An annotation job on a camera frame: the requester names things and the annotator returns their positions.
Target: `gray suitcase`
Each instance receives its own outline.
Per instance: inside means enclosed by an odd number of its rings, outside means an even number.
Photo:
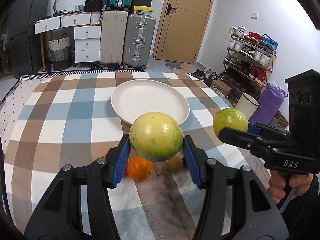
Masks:
[[[146,68],[155,27],[156,19],[152,16],[129,15],[124,39],[124,68],[129,66]]]
[[[123,11],[103,13],[100,41],[101,64],[121,64],[127,18],[128,13]]]

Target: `checkered fabric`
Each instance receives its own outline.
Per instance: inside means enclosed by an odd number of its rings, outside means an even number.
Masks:
[[[88,165],[129,133],[129,125],[116,115],[110,98],[116,86],[141,78],[170,85],[187,99],[190,115],[180,127],[209,158],[235,168],[249,164],[267,185],[269,174],[261,162],[248,151],[223,144],[215,136],[212,118],[228,106],[202,81],[175,73],[57,76],[44,80],[33,91],[16,120],[5,155],[9,206],[20,231],[24,231],[37,203],[64,164]],[[82,192],[84,231],[90,233],[85,186]],[[159,177],[153,171],[143,182],[124,177],[116,189],[108,192],[121,239],[191,239],[205,195],[192,183],[187,169],[178,174],[163,169]],[[230,222],[230,198],[228,190],[225,228]]]

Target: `white drawer cabinet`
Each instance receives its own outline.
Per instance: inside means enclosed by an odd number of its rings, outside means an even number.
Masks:
[[[75,51],[75,62],[93,62],[100,61],[100,50],[80,50]]]
[[[100,49],[100,39],[75,40],[75,51]]]
[[[61,17],[53,17],[53,18],[45,19],[39,23],[36,23],[35,34],[59,29],[60,20],[61,20]]]
[[[80,39],[100,39],[101,25],[82,26],[75,28],[75,40]]]
[[[61,28],[77,25],[87,25],[90,24],[91,13],[85,14],[74,14],[63,16],[61,18]]]

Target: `purple bag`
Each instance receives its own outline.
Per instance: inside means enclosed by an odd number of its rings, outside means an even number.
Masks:
[[[254,112],[249,122],[269,124],[287,96],[288,94],[283,89],[278,88],[276,83],[268,83],[259,98],[261,107]]]

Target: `finger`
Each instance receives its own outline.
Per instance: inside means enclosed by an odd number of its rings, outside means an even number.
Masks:
[[[271,183],[271,179],[269,180],[269,189],[270,189],[270,193],[271,193],[271,195],[273,195],[273,197],[275,197],[277,199],[283,199],[285,197],[285,191],[281,188],[274,186]]]
[[[271,182],[272,185],[278,188],[285,187],[285,179],[280,175],[278,171],[271,171]]]
[[[280,199],[274,197],[271,193],[270,193],[270,189],[268,189],[268,193],[272,199],[272,201],[275,203],[275,204],[278,204],[280,202]]]
[[[297,187],[297,190],[296,190],[296,192],[294,194],[297,197],[300,197],[300,196],[304,195],[308,191],[309,187],[310,187],[310,185],[304,185],[304,186]]]
[[[313,179],[313,174],[308,175],[298,175],[294,174],[290,177],[289,185],[291,187],[299,187],[299,186],[306,186],[311,184]]]

